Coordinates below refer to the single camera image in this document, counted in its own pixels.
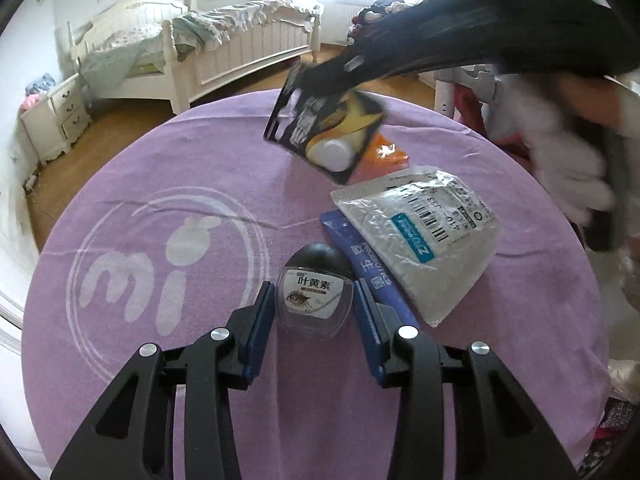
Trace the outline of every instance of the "barcode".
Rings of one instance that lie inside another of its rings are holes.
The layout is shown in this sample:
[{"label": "barcode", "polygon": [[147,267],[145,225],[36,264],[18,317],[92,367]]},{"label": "barcode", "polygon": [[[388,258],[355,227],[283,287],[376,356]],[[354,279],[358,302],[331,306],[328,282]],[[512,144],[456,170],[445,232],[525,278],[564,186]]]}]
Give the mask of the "barcode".
[{"label": "barcode", "polygon": [[449,238],[447,232],[438,223],[438,219],[436,218],[436,216],[431,211],[429,211],[426,206],[422,204],[422,202],[417,202],[416,204],[415,202],[417,200],[418,197],[414,197],[408,199],[407,202],[414,208],[414,212],[420,217],[420,220],[422,220],[422,223],[429,230],[437,243],[441,243]]},{"label": "barcode", "polygon": [[465,208],[463,208],[462,206],[460,206],[458,208],[458,211],[460,211],[462,213],[462,216],[465,217],[465,220],[468,222],[468,224],[475,229],[476,227],[478,227],[476,225],[476,223],[471,219],[471,216],[469,216],[469,213],[466,212]]}]

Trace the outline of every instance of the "blue label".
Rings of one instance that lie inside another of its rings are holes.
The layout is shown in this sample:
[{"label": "blue label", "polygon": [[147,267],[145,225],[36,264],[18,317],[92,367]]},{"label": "blue label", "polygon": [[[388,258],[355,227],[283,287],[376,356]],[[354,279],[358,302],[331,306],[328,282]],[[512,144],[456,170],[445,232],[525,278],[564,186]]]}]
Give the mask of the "blue label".
[{"label": "blue label", "polygon": [[415,256],[418,258],[420,263],[425,264],[436,257],[407,215],[399,213],[392,216],[391,221],[398,228],[400,234],[409,244],[409,247],[412,248],[412,251],[415,253]]},{"label": "blue label", "polygon": [[373,298],[378,303],[392,306],[402,324],[420,326],[391,272],[347,217],[340,211],[329,211],[321,214],[320,220],[334,244],[346,254],[356,276],[366,280]]}]

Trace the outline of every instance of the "white bed frame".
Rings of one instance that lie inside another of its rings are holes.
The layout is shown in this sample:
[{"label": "white bed frame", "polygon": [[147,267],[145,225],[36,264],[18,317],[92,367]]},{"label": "white bed frame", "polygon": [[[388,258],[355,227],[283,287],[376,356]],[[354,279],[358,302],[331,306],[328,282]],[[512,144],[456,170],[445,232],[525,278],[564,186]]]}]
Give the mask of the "white bed frame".
[{"label": "white bed frame", "polygon": [[70,55],[76,72],[95,47],[115,32],[136,25],[162,23],[164,73],[125,79],[113,91],[97,92],[98,99],[164,99],[171,101],[175,114],[190,108],[192,102],[242,76],[279,61],[312,52],[314,62],[320,51],[320,19],[286,9],[264,25],[255,25],[213,51],[197,48],[178,62],[171,19],[191,9],[190,0],[124,0],[88,24],[91,28],[79,43],[67,22]]}]

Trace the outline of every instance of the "eye illustration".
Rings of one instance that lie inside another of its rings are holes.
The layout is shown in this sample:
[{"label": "eye illustration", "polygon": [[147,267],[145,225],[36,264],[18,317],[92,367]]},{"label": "eye illustration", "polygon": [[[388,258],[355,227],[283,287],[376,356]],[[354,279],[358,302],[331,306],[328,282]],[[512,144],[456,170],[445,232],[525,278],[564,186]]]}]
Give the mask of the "eye illustration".
[{"label": "eye illustration", "polygon": [[285,298],[285,301],[299,309],[308,310],[310,307],[310,305],[308,304],[308,299],[309,296],[305,296],[299,290],[294,290]]}]

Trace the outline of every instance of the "blanket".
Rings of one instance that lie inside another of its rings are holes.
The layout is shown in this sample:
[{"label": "blanket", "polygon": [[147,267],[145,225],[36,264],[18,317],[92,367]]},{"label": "blanket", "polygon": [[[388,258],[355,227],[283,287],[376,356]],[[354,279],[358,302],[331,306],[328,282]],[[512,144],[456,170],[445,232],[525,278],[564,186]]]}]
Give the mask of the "blanket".
[{"label": "blanket", "polygon": [[[322,15],[315,0],[251,0],[206,12],[194,10],[172,19],[178,61],[196,49],[215,50],[232,37],[277,19],[296,22]],[[116,32],[82,62],[80,73],[94,92],[116,89],[136,67],[153,66],[164,72],[162,25],[151,23]]]}]

